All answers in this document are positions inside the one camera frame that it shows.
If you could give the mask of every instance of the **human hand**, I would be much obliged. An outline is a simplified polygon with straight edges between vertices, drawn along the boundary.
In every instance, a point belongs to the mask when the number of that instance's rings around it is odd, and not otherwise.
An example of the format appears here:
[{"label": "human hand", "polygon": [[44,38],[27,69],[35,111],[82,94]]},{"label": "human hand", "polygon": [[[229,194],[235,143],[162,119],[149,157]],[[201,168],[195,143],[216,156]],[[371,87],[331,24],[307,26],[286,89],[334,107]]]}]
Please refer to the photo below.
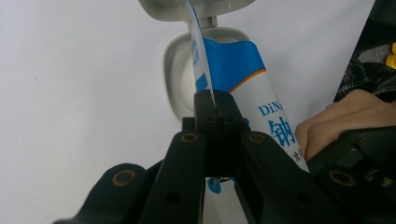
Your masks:
[{"label": "human hand", "polygon": [[396,102],[386,103],[370,92],[355,90],[299,124],[295,135],[308,161],[343,131],[395,125]]}]

